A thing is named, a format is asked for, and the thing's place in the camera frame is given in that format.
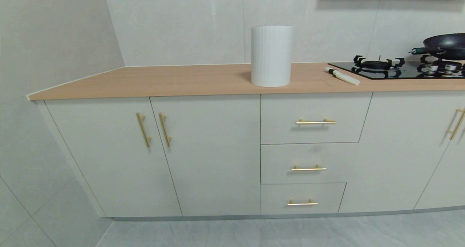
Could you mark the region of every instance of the stove burner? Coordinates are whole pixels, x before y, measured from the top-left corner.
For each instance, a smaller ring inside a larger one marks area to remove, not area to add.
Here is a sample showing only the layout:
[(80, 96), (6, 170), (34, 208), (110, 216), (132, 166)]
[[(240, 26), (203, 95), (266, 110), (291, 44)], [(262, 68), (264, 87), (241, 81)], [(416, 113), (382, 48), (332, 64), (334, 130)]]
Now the stove burner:
[(386, 62), (384, 61), (365, 61), (366, 58), (363, 57), (362, 55), (356, 55), (355, 58), (353, 59), (354, 63), (356, 66), (361, 68), (362, 70), (366, 70), (369, 72), (376, 72), (376, 71), (386, 71), (386, 70), (399, 70), (399, 68), (405, 64), (405, 60), (403, 58), (396, 58), (399, 60), (399, 63), (396, 65), (392, 64), (392, 60), (386, 59)]
[(428, 61), (427, 58), (432, 57), (431, 55), (423, 55), (420, 58), (420, 62), (422, 62), (425, 65), (438, 65), (439, 70), (461, 70), (465, 69), (465, 67), (459, 63), (459, 62), (454, 62), (454, 61), (444, 61), (444, 60), (435, 60), (435, 61)]
[(432, 56), (426, 54), (420, 58), (422, 64), (417, 67), (418, 73), (423, 73), (425, 75), (437, 75), (439, 77), (463, 77), (462, 75), (463, 72), (465, 72), (465, 65), (454, 61), (444, 61), (442, 59), (428, 61), (428, 57)]

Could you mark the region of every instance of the white vase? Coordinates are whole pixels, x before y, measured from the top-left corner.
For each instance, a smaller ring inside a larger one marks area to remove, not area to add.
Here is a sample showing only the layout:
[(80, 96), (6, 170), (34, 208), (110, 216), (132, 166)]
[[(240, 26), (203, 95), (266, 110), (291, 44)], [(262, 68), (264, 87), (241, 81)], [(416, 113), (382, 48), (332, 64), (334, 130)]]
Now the white vase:
[(252, 28), (254, 85), (275, 88), (291, 82), (293, 27), (271, 25)]

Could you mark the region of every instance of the kitchen cabinet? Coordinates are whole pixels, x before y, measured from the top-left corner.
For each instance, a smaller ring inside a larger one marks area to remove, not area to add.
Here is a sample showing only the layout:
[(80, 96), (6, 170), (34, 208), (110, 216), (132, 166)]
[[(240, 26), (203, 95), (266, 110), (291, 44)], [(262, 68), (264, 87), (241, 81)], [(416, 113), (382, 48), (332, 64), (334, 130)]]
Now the kitchen cabinet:
[[(464, 102), (463, 91), (373, 93), (339, 212), (412, 210), (449, 144), (446, 130), (459, 118), (455, 109)], [(460, 153), (450, 148), (441, 168)], [(437, 187), (448, 184), (439, 181), (444, 175), (434, 179)], [(448, 189), (458, 193), (458, 184)]]
[[(459, 108), (463, 110), (464, 107), (465, 101)], [(464, 114), (457, 111), (455, 117), (464, 117)], [(457, 134), (450, 141), (415, 209), (465, 205), (465, 123), (455, 126)]]
[(262, 95), (262, 144), (358, 142), (372, 93)]
[(335, 213), (344, 188), (345, 183), (262, 185), (261, 214)]
[(150, 99), (182, 214), (259, 214), (260, 95)]
[(181, 216), (148, 97), (46, 104), (106, 216)]

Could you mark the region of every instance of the wall tile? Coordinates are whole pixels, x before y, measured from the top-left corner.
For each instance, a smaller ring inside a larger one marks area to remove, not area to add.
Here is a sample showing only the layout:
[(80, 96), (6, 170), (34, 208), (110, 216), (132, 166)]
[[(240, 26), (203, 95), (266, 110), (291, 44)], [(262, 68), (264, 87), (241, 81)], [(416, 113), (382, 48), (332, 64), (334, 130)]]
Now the wall tile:
[(0, 244), (28, 218), (28, 212), (0, 179)]
[(74, 177), (37, 105), (25, 97), (0, 105), (0, 155), (1, 177), (31, 214)]
[(407, 57), (423, 40), (446, 33), (464, 32), (465, 0), (381, 0), (369, 58)]
[(0, 0), (0, 103), (122, 67), (105, 0)]
[(95, 247), (112, 223), (97, 216), (76, 179), (33, 217), (57, 247)]
[(366, 55), (379, 0), (244, 0), (246, 62), (251, 28), (293, 25), (293, 62), (352, 60)]
[(244, 63), (242, 0), (107, 2), (126, 66)]
[(28, 219), (1, 247), (55, 247), (33, 219)]

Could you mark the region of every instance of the gold drawer pull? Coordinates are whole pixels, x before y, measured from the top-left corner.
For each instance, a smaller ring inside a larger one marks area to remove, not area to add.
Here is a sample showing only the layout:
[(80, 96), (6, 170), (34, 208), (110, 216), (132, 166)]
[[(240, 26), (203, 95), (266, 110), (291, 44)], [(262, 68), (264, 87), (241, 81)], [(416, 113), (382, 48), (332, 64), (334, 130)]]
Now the gold drawer pull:
[(298, 122), (295, 122), (296, 125), (334, 125), (336, 121), (329, 121), (327, 118), (324, 118), (322, 122), (306, 122), (300, 119)]
[(150, 147), (149, 142), (151, 140), (151, 137), (147, 136), (147, 133), (145, 132), (144, 124), (142, 123), (142, 121), (144, 121), (145, 116), (141, 115), (140, 113), (136, 113), (136, 116), (137, 116), (137, 121), (139, 122), (139, 126), (141, 127), (142, 136), (144, 136), (144, 140), (146, 142), (147, 148), (149, 148)]
[(294, 202), (292, 199), (289, 201), (287, 206), (298, 206), (298, 205), (318, 205), (317, 202), (312, 202), (312, 199), (310, 199), (308, 202)]
[(160, 117), (161, 128), (163, 129), (163, 134), (165, 135), (166, 145), (168, 147), (171, 147), (171, 136), (168, 136), (166, 134), (166, 127), (165, 127), (166, 115), (163, 115), (162, 113), (158, 113), (158, 116)]
[(450, 136), (450, 139), (451, 139), (451, 140), (453, 140), (453, 139), (455, 138), (455, 135), (457, 134), (457, 131), (458, 131), (458, 129), (460, 128), (460, 126), (462, 125), (462, 122), (464, 121), (464, 118), (465, 118), (465, 109), (462, 110), (462, 109), (460, 109), (460, 108), (457, 108), (457, 112), (462, 113), (462, 115), (460, 116), (460, 120), (458, 120), (458, 123), (457, 123), (457, 125), (455, 126), (455, 128), (454, 128), (453, 131), (450, 130), (450, 129), (447, 130), (448, 133), (452, 134), (452, 135)]
[(319, 164), (315, 168), (298, 168), (297, 165), (291, 169), (291, 171), (326, 171), (326, 168), (321, 167)]

